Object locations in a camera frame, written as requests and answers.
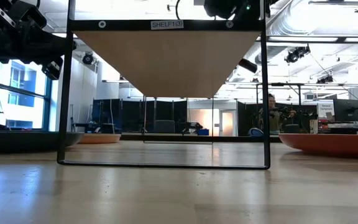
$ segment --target wooden floor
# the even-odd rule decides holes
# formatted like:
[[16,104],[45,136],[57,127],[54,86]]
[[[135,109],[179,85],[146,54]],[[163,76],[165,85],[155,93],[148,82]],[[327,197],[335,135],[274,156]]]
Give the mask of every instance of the wooden floor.
[[[246,165],[261,144],[121,142],[77,146],[96,162]],[[307,156],[272,144],[272,168],[118,169],[60,166],[53,152],[0,155],[0,223],[355,223],[358,160]]]

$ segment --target person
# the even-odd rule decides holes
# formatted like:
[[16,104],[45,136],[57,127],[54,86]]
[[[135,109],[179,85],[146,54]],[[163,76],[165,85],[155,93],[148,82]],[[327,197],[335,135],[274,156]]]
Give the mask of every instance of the person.
[[[280,127],[282,120],[282,112],[279,112],[278,108],[275,107],[276,101],[272,94],[268,94],[268,109],[269,109],[269,123],[270,123],[270,134],[280,134]],[[259,126],[263,129],[263,109],[259,110]],[[290,111],[290,117],[294,116],[296,111]]]

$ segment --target orange round base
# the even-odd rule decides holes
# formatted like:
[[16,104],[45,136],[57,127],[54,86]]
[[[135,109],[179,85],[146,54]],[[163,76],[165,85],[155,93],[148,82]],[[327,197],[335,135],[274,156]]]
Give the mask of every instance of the orange round base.
[[84,134],[79,144],[110,144],[117,143],[120,134]]
[[280,134],[281,141],[294,149],[313,154],[358,158],[357,134]]

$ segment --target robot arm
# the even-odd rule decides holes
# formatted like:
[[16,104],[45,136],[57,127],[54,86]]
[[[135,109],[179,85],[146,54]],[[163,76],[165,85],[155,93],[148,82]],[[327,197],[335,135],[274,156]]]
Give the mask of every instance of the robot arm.
[[36,6],[20,0],[0,0],[0,62],[35,62],[42,65],[46,76],[59,79],[65,39],[43,31],[46,25],[46,18]]

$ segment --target shelf label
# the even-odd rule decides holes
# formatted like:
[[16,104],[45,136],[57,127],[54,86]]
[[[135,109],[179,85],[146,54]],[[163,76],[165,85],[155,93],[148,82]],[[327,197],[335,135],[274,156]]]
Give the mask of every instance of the shelf label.
[[183,29],[185,28],[182,20],[175,21],[152,21],[152,30],[164,30],[164,29]]

